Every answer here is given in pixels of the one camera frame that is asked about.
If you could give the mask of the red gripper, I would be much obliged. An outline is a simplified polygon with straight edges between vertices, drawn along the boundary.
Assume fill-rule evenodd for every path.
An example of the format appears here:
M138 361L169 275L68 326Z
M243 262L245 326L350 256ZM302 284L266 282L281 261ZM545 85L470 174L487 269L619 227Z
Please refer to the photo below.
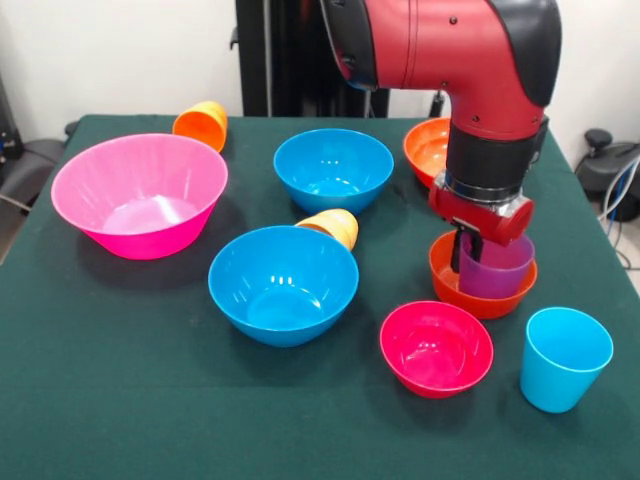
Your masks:
M447 182L447 172L434 179L429 193L429 205L445 221L472 230L469 233L469 256L480 263L484 240L506 246L520 238L529 226L534 203L519 191L512 199L497 203L482 203L455 192ZM465 231L457 229L451 255L451 269L460 268L460 249Z

